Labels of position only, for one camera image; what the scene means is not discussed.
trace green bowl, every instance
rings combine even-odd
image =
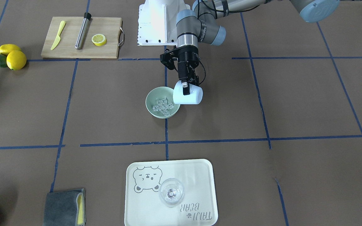
[[[157,87],[149,92],[148,96],[146,97],[145,103],[146,103],[146,108],[152,114],[152,116],[155,116],[156,118],[159,118],[159,119],[168,119],[169,117],[171,117],[171,116],[175,115],[175,113],[177,113],[178,109],[180,108],[180,105],[177,105],[177,104],[174,104],[174,108],[169,110],[170,111],[169,116],[164,116],[159,111],[153,111],[153,106],[157,105],[158,100],[161,100],[161,99],[164,99],[167,97],[169,103],[174,102],[173,101],[173,92],[174,92],[174,89],[172,89],[170,87],[166,87],[166,86]]]

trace bowl of ice cubes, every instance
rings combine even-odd
[[[175,115],[180,105],[173,102],[174,90],[170,87],[161,86],[153,89],[146,97],[146,108],[159,119],[168,119]]]

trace gray cloth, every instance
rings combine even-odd
[[[84,189],[48,193],[43,226],[77,226],[77,200],[82,193],[85,198]]]

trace folded towel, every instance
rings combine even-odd
[[[84,226],[85,223],[83,188],[47,194],[43,226]]]

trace yellow lemon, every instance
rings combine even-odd
[[[96,46],[102,46],[105,43],[107,43],[107,39],[105,38],[104,35],[102,34],[96,34],[92,37],[92,42],[96,45]]]
[[[19,50],[13,50],[6,57],[6,65],[12,70],[19,70],[26,64],[26,55]]]
[[[7,56],[13,50],[22,51],[19,46],[14,45],[14,44],[4,44],[4,45],[0,46],[0,54],[5,55],[5,56]]]

